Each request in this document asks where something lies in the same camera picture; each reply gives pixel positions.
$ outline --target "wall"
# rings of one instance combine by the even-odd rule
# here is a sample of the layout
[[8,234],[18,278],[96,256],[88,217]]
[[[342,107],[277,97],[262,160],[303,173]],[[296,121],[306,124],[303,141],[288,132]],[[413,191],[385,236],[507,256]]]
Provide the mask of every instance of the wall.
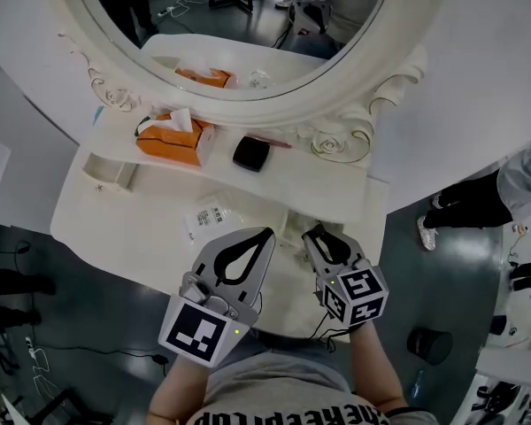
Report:
[[[47,0],[0,0],[0,65],[78,142],[98,103]],[[394,211],[531,139],[531,0],[445,0],[427,78],[378,124],[372,174]]]
[[0,66],[23,93],[81,142],[100,102],[87,63],[69,41],[48,0],[0,0]]
[[445,0],[424,81],[378,123],[372,174],[394,211],[531,139],[531,0]]
[[45,119],[1,69],[0,143],[10,150],[0,181],[0,224],[49,233],[77,145]]

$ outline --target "mirror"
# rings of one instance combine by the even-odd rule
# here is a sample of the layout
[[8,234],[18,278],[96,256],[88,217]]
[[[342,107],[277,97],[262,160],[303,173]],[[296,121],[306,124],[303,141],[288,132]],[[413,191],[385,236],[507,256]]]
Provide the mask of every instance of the mirror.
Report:
[[179,75],[223,89],[268,89],[336,56],[383,0],[84,1],[106,33],[113,27],[95,13],[101,8],[142,55]]

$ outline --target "silver sneaker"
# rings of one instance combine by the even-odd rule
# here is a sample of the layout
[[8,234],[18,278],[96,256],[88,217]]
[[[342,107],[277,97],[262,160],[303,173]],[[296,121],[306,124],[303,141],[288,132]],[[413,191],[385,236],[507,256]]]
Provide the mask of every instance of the silver sneaker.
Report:
[[423,243],[423,247],[427,249],[428,251],[433,251],[436,249],[436,235],[438,235],[438,231],[434,228],[426,228],[423,225],[423,222],[425,221],[425,216],[419,217],[417,219],[417,229],[419,230],[419,236],[421,236],[421,242]]
[[275,4],[275,8],[278,10],[288,10],[293,4],[293,0],[280,0]]
[[439,198],[441,197],[441,194],[436,194],[434,197],[433,197],[433,201],[431,202],[431,205],[435,208],[435,209],[443,209],[444,206],[441,206],[439,204]]

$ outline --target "paper label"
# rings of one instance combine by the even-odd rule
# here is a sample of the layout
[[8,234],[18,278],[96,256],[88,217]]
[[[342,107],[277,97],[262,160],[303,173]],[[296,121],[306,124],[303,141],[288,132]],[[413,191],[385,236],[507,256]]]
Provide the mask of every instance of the paper label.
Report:
[[226,221],[226,215],[219,202],[213,200],[208,204],[201,205],[183,216],[187,230],[188,240],[194,242],[204,234],[212,233]]

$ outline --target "orange tissue box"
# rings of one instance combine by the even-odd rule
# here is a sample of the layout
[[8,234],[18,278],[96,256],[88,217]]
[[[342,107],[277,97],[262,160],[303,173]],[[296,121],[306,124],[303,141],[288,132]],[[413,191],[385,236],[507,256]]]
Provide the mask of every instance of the orange tissue box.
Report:
[[175,72],[183,77],[187,77],[192,81],[197,81],[199,83],[204,83],[205,85],[211,85],[212,87],[218,87],[223,89],[226,87],[228,79],[230,79],[233,74],[228,71],[222,71],[221,69],[209,69],[211,75],[202,75],[191,69],[181,69],[177,68]]
[[[149,119],[149,117],[144,118],[135,130],[135,144],[140,150],[151,156],[167,158],[192,166],[204,165],[211,153],[215,136],[212,124],[191,118],[193,132],[181,132],[157,126],[148,126],[142,130],[142,124]],[[160,121],[170,119],[168,114],[159,115],[156,118]]]

